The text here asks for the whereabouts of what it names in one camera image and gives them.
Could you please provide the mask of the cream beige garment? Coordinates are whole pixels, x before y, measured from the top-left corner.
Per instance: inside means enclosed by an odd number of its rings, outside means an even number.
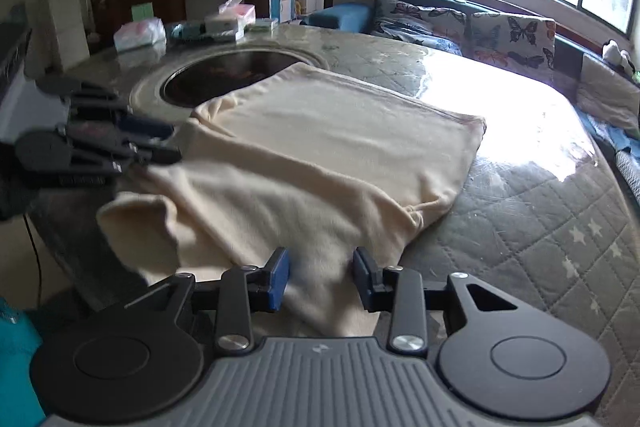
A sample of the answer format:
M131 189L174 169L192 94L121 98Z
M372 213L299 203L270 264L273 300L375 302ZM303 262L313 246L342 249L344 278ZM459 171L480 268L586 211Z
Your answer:
M129 170L96 220L149 283L215 280L284 247L291 331L367 336L378 319L362 309L352 253L397 263L454 205L485 129L298 63L194 109L171 140L181 159Z

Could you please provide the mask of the soft pack of tissues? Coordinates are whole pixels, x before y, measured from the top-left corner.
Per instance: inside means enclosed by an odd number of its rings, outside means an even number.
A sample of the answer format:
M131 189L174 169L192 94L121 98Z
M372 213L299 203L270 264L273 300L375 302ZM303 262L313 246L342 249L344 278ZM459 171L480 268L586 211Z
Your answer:
M165 26L157 17L126 23L114 33L114 47L118 53L154 46L165 40Z

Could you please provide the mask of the teal black hairbrush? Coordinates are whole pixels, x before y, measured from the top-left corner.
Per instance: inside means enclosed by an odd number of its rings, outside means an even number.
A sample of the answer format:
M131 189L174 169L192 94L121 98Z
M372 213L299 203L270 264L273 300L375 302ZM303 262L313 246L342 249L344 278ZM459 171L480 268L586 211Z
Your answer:
M192 22L185 20L184 22L175 23L170 28L169 37L172 40L188 42L198 41L205 36L206 27L202 22Z

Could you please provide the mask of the round black induction cooktop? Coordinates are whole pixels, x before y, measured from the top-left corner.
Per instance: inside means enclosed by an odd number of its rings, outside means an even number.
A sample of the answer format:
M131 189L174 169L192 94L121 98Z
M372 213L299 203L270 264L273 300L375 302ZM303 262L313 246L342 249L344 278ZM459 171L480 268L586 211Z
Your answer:
M292 54L268 50L232 51L206 57L172 74L160 88L160 96L171 105L194 108L303 62Z

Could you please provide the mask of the pink tissue box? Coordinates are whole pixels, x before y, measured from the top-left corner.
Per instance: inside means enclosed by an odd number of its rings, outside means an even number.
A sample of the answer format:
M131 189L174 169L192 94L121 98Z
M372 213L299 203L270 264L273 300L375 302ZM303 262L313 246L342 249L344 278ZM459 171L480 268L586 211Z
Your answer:
M218 12L204 20L204 36L220 41L238 41L244 37L245 27L256 22L254 4L245 0L228 0Z

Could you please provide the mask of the blue sofa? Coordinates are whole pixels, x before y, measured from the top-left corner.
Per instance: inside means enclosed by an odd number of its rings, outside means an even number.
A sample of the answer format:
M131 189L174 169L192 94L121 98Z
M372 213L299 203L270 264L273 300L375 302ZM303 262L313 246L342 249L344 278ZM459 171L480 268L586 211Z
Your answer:
M574 106L628 193L639 193L638 84L623 66L560 35L551 18L464 0L373 0L337 4L303 22L430 46L546 84Z

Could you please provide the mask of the grey plain cushion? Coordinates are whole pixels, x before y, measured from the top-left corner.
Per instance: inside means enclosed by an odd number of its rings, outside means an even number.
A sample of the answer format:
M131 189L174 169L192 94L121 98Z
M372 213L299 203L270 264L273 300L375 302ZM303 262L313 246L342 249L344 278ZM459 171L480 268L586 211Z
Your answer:
M576 95L584 113L639 136L639 88L591 55L582 57Z

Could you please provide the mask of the right butterfly print pillow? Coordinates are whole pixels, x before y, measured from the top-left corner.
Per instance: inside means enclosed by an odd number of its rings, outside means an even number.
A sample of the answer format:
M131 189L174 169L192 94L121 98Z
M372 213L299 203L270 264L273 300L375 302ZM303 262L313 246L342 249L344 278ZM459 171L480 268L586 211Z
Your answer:
M478 12L469 19L471 57L540 81L554 73L553 18Z

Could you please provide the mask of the butterfly print pillow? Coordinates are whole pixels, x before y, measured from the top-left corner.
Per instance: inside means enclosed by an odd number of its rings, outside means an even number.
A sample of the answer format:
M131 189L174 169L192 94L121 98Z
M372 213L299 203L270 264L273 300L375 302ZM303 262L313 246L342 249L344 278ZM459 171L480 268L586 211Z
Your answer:
M471 57L540 81L554 73L553 18L478 12L469 19Z
M399 0L378 0L371 35L463 55L466 15Z

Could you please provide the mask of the panda plush toy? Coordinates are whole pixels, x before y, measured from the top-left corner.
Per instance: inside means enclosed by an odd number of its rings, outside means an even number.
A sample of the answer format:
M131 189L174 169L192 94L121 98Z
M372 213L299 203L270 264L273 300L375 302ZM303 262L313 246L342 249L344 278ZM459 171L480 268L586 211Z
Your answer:
M631 62L630 54L621 49L618 43L611 39L602 46L602 58L608 65L617 70L621 70L627 76L632 77L636 73L634 63Z

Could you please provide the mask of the left butterfly print pillow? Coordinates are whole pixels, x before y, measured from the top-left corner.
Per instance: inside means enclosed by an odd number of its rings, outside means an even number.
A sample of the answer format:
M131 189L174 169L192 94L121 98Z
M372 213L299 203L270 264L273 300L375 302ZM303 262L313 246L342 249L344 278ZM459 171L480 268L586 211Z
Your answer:
M463 55L466 15L399 0L378 0L371 35Z

